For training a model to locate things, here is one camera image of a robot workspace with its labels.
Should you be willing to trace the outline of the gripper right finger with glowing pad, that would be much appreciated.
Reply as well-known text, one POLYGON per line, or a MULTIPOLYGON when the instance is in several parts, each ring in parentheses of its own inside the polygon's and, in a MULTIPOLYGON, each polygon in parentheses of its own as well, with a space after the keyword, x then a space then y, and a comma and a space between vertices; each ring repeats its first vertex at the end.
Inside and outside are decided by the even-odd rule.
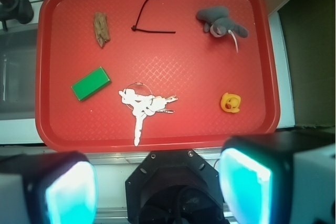
POLYGON ((276 132, 230 137, 218 165, 238 223, 335 223, 335 136, 276 132))

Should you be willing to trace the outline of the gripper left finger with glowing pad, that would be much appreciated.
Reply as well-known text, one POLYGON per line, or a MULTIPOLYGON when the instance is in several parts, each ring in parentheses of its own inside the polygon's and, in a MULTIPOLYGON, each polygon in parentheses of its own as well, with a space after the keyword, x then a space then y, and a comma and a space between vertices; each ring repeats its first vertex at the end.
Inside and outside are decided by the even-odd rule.
POLYGON ((97 202, 83 153, 1 156, 1 223, 93 223, 97 202))

